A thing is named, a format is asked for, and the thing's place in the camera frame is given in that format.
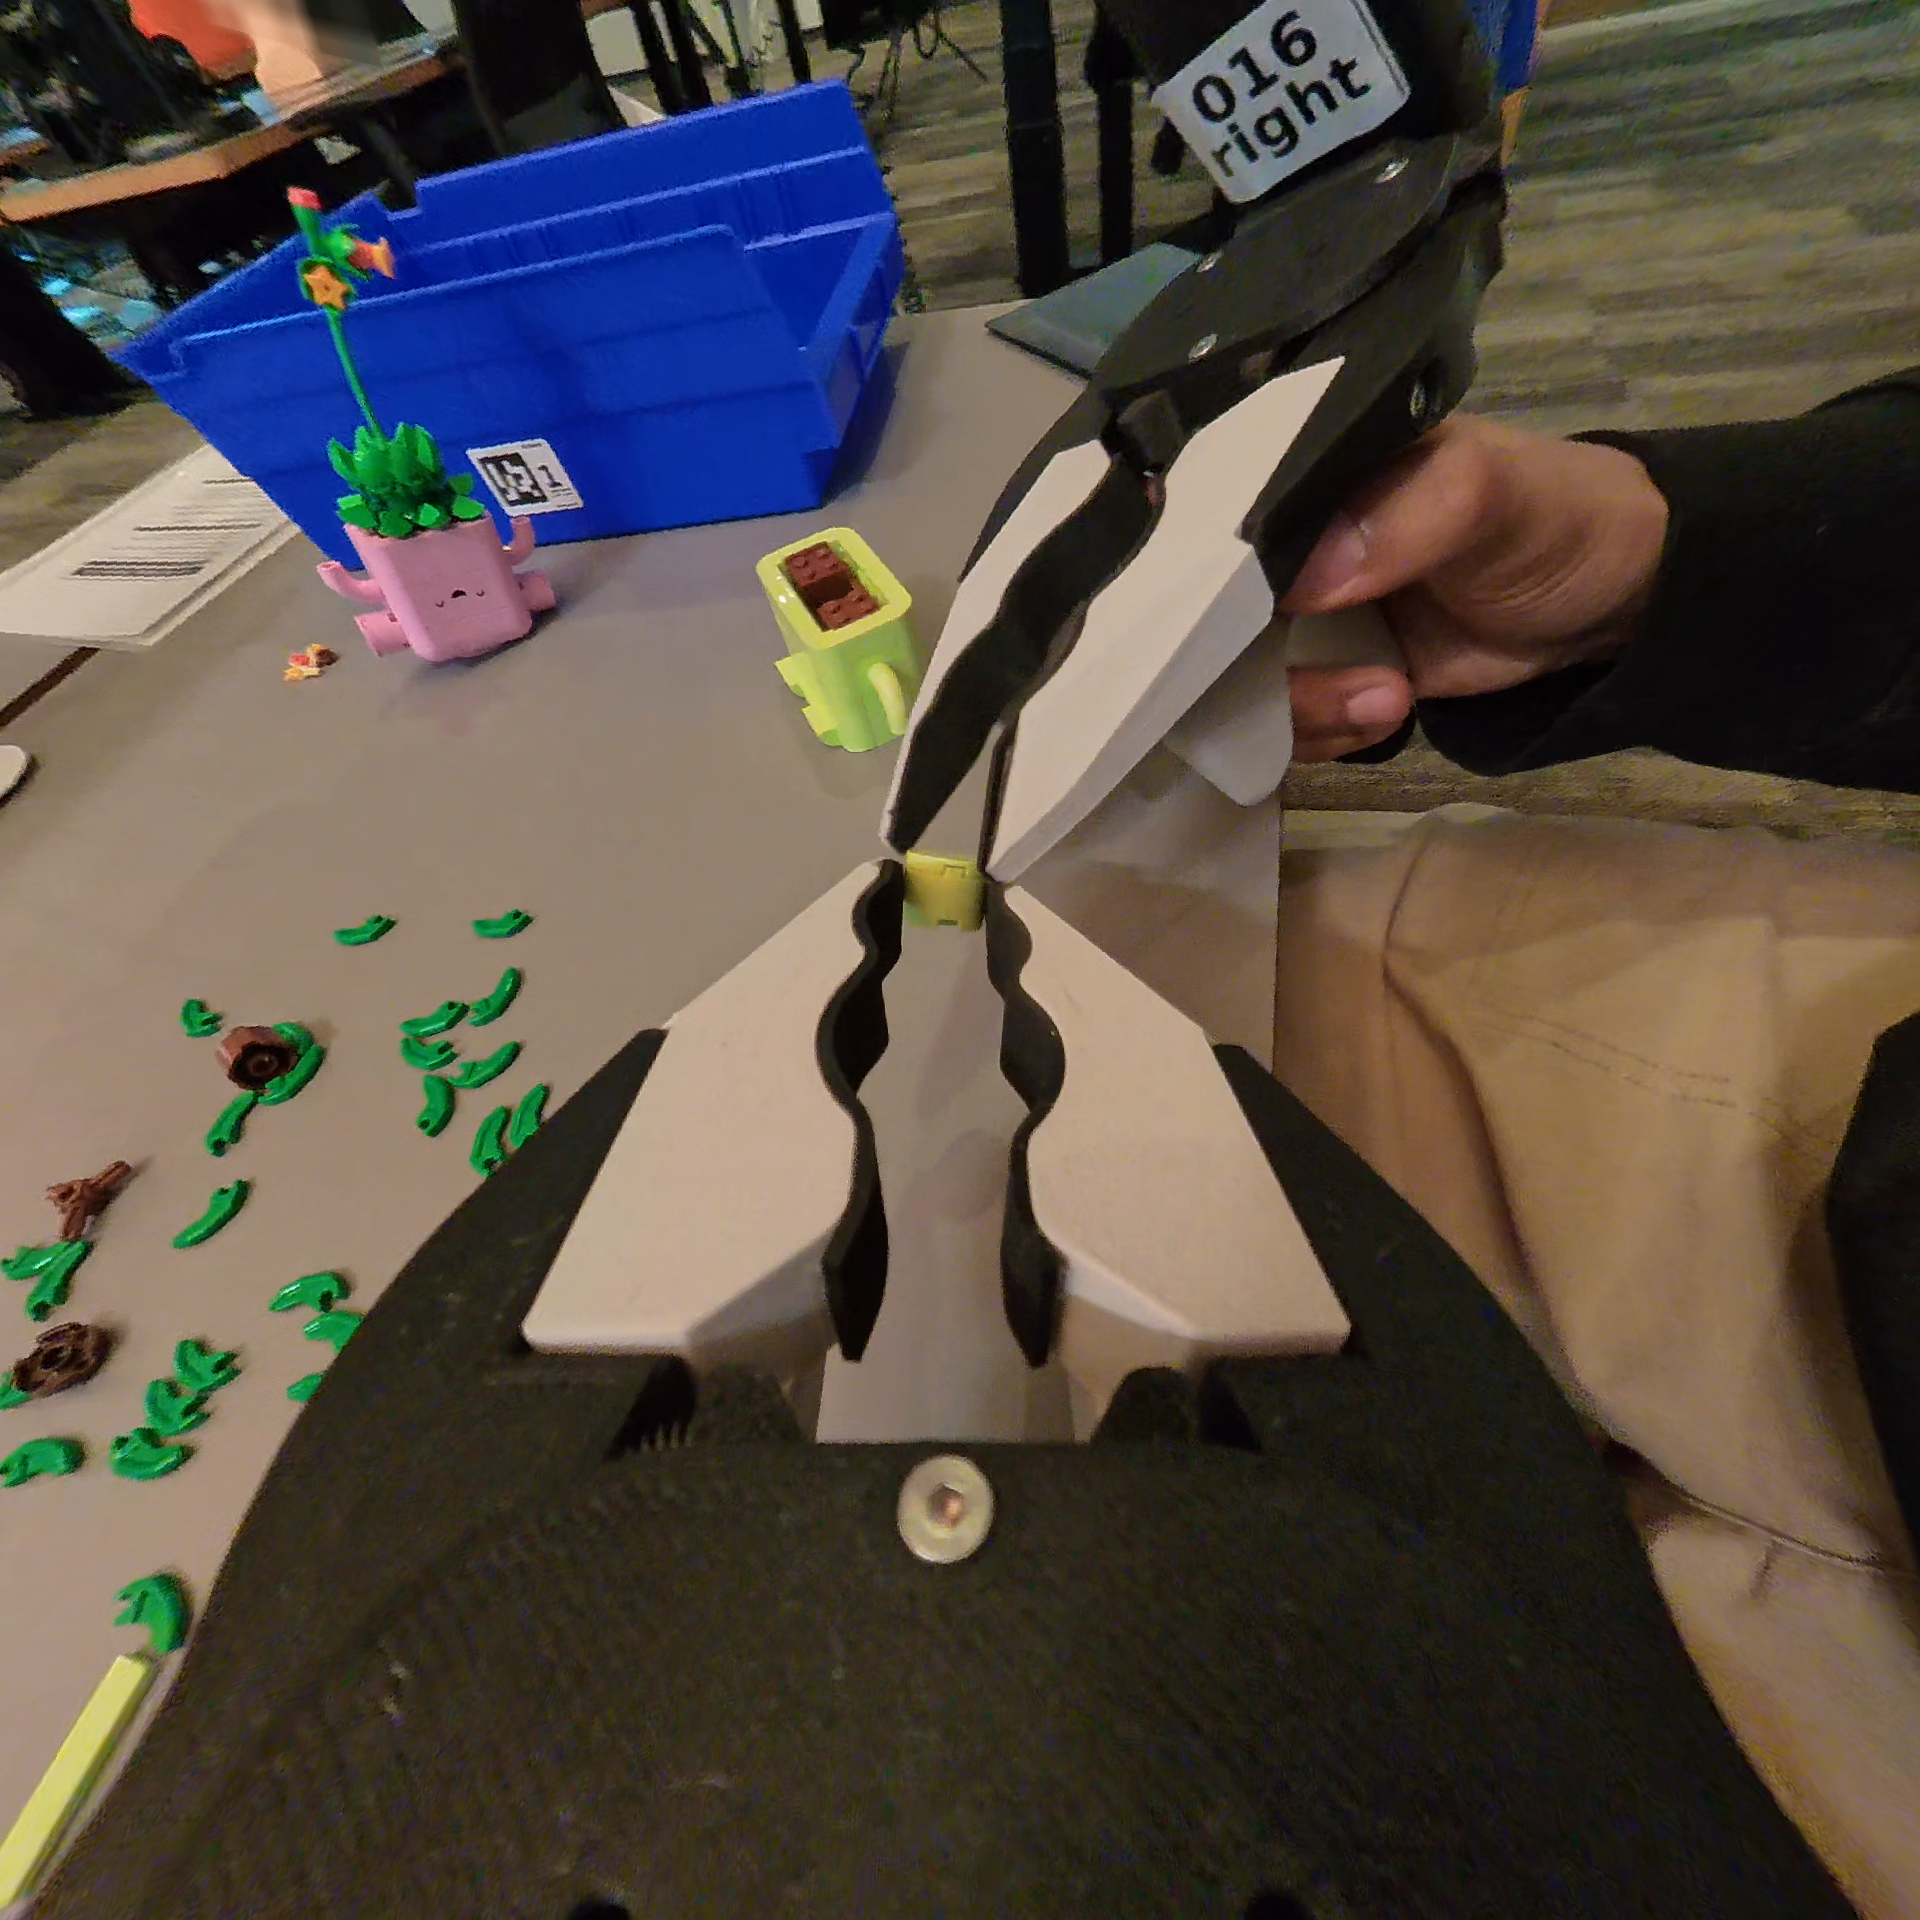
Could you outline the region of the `person's right hand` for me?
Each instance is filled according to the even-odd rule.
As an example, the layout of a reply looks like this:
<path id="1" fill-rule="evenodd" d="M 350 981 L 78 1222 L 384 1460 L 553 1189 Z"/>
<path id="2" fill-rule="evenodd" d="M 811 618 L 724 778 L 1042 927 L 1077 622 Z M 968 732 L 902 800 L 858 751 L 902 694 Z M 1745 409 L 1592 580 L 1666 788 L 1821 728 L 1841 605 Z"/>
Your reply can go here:
<path id="1" fill-rule="evenodd" d="M 1384 745 L 1417 703 L 1606 657 L 1660 575 L 1672 509 L 1628 450 L 1473 415 L 1440 422 L 1329 521 L 1289 615 L 1373 605 L 1402 665 L 1293 665 L 1291 753 Z"/>

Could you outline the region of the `scattered green leaf pieces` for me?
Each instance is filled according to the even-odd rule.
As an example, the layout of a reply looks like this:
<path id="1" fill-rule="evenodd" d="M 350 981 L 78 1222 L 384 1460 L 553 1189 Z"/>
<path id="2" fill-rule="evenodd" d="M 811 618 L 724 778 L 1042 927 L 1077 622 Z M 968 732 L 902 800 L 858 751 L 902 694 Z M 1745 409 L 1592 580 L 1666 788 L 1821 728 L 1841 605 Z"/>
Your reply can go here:
<path id="1" fill-rule="evenodd" d="M 44 1244 L 30 1199 L 56 1176 L 136 1165 L 104 1238 L 44 1321 L 25 1306 L 53 1265 L 4 1279 L 4 1356 L 44 1328 L 116 1332 L 96 1377 L 4 1410 L 4 1670 L 80 1689 L 128 1644 L 113 1624 L 137 1576 L 206 1596 L 304 1400 L 413 1249 L 484 1180 L 477 1145 L 560 1104 L 558 970 L 545 922 L 484 927 L 462 906 L 409 909 L 373 941 L 331 918 L 258 944 L 221 937 L 178 966 L 136 965 L 78 1018 L 41 1018 L 4 1072 L 4 1257 Z M 299 1022 L 328 1046 L 282 1105 L 220 1066 L 238 1024 Z"/>

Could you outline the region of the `brown block on green leaves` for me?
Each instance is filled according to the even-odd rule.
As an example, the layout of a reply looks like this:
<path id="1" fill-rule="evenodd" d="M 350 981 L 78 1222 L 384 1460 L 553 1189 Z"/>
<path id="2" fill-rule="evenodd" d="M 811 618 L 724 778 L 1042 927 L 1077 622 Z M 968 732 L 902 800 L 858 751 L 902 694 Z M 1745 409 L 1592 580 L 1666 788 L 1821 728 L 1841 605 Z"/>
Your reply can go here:
<path id="1" fill-rule="evenodd" d="M 217 1044 L 224 1076 L 265 1105 L 282 1105 L 317 1076 L 328 1046 L 299 1022 L 238 1024 Z"/>

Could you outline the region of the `brown branch piece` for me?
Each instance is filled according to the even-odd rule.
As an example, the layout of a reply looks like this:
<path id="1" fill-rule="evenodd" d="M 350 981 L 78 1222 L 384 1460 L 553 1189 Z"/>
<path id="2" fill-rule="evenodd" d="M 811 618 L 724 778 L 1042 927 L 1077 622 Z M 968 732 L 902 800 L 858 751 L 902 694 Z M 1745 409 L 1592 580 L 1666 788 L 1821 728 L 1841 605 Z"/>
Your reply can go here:
<path id="1" fill-rule="evenodd" d="M 136 1172 L 132 1164 L 114 1158 L 88 1176 L 51 1183 L 45 1199 L 60 1213 L 60 1241 L 82 1241 L 89 1234 L 89 1225 L 108 1210 Z"/>

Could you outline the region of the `pink brick flowerpot model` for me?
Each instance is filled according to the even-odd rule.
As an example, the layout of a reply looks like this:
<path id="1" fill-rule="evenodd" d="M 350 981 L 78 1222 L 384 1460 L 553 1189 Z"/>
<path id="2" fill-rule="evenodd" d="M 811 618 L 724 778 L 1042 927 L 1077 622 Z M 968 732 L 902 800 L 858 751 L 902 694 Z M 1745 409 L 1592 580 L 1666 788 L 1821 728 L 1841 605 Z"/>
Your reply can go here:
<path id="1" fill-rule="evenodd" d="M 534 550 L 534 528 L 514 516 L 502 537 L 474 477 L 448 468 L 426 428 L 378 415 L 345 320 L 363 281 L 395 274 L 394 242 L 331 221 L 313 190 L 293 185 L 285 198 L 304 242 L 304 300 L 324 317 L 358 414 L 350 440 L 328 442 L 344 481 L 337 514 L 358 569 L 324 560 L 320 580 L 357 607 L 355 624 L 374 655 L 409 654 L 432 665 L 492 655 L 558 604 L 545 572 L 521 566 Z"/>

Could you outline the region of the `person's beige trousers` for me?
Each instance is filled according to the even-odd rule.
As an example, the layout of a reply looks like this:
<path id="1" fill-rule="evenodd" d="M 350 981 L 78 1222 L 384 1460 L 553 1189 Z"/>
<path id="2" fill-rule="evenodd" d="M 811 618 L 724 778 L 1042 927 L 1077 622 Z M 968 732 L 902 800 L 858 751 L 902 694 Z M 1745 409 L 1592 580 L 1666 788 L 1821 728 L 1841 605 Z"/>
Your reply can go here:
<path id="1" fill-rule="evenodd" d="M 1918 1911 L 1916 1535 L 1826 1197 L 1918 1008 L 1910 847 L 1444 808 L 1281 860 L 1275 1066 L 1601 1439 L 1747 1754 Z"/>

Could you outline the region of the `white printed paper sheet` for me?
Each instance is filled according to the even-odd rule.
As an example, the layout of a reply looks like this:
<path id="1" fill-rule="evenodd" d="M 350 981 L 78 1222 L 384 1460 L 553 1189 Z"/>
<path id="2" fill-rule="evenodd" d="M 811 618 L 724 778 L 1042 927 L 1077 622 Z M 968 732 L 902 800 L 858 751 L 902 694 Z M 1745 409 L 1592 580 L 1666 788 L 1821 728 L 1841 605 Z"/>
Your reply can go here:
<path id="1" fill-rule="evenodd" d="M 3 636 L 149 649 L 297 537 L 262 486 L 197 448 L 3 575 Z"/>

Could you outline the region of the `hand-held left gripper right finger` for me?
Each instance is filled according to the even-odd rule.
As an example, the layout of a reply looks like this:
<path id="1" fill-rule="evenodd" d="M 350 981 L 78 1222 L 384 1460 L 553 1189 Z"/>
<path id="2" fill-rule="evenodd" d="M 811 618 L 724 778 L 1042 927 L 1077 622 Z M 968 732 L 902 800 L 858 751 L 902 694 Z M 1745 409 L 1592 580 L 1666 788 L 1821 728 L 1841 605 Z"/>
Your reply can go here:
<path id="1" fill-rule="evenodd" d="M 1073 1436 L 1122 1380 L 1340 1352 L 1353 1330 L 1201 1024 L 1021 886 L 990 886 L 1000 1070 L 1021 1097 L 1000 1234 L 1021 1356 L 1056 1361 Z"/>

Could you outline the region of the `brown round piece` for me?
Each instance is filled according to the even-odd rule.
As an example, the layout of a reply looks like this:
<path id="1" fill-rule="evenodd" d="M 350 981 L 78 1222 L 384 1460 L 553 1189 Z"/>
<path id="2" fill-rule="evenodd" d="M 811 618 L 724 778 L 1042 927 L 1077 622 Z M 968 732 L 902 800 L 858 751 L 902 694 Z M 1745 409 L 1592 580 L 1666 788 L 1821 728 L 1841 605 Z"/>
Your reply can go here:
<path id="1" fill-rule="evenodd" d="M 68 1321 L 44 1328 L 25 1357 L 11 1369 L 11 1391 L 25 1400 L 45 1400 L 89 1382 L 114 1350 L 116 1332 L 98 1322 Z"/>

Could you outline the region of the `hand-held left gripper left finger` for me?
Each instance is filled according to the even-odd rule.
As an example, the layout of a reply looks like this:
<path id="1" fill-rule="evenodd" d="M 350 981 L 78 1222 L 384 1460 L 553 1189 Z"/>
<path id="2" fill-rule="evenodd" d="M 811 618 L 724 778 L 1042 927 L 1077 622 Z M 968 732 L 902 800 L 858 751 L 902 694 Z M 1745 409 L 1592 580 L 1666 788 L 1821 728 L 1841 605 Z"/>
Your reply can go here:
<path id="1" fill-rule="evenodd" d="M 549 1265 L 537 1352 L 861 1359 L 889 1232 L 860 1082 L 889 1025 L 906 873 L 865 862 L 677 1010 Z"/>

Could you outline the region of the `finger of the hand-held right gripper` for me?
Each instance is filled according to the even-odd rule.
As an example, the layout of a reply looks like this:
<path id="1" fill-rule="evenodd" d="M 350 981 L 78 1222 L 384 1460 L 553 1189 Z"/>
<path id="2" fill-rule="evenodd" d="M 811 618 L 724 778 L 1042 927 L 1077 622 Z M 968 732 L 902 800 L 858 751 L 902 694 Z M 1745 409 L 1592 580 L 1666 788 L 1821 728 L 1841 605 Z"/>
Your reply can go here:
<path id="1" fill-rule="evenodd" d="M 1170 464 L 1139 557 L 1091 600 L 1077 642 L 1024 701 L 1002 761 L 982 870 L 1013 881 L 1102 802 L 1274 616 L 1241 522 L 1342 358 L 1283 373 Z"/>
<path id="2" fill-rule="evenodd" d="M 1156 511 L 1145 474 L 1097 438 L 1054 453 L 1021 492 L 955 586 L 929 662 L 882 810 L 893 853 L 918 845 Z"/>

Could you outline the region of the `blue plastic bin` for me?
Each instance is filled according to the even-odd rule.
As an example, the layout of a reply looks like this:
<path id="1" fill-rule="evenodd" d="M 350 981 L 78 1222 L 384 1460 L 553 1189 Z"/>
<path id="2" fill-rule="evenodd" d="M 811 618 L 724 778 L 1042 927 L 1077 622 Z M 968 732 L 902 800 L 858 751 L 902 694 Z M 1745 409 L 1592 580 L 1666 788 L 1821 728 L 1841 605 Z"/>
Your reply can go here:
<path id="1" fill-rule="evenodd" d="M 880 358 L 902 247 L 841 80 L 362 197 L 389 247 L 345 305 L 302 236 L 116 360 L 331 560 L 488 511 L 545 544 L 819 506 Z M 448 505 L 452 488 L 474 505 Z"/>

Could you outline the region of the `lime green brick model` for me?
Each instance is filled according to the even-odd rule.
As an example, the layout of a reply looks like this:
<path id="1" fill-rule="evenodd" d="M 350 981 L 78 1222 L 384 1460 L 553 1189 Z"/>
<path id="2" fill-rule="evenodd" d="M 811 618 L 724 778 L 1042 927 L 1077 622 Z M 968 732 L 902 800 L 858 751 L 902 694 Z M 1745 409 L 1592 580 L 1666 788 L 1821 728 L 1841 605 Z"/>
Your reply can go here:
<path id="1" fill-rule="evenodd" d="M 921 688 L 913 600 L 848 526 L 782 545 L 757 561 L 785 650 L 782 684 L 822 745 L 870 751 L 901 738 Z"/>

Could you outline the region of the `yellow flat bar tile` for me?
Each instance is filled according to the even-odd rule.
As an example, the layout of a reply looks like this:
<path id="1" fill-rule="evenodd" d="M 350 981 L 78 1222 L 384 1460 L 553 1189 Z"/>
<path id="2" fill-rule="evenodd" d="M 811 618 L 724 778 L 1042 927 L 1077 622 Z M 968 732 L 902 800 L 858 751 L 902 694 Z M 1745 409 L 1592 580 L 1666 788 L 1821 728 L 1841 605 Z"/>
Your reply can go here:
<path id="1" fill-rule="evenodd" d="M 36 1886 L 152 1690 L 157 1665 L 147 1652 L 121 1655 L 108 1665 L 3 1839 L 3 1905 L 11 1905 Z"/>

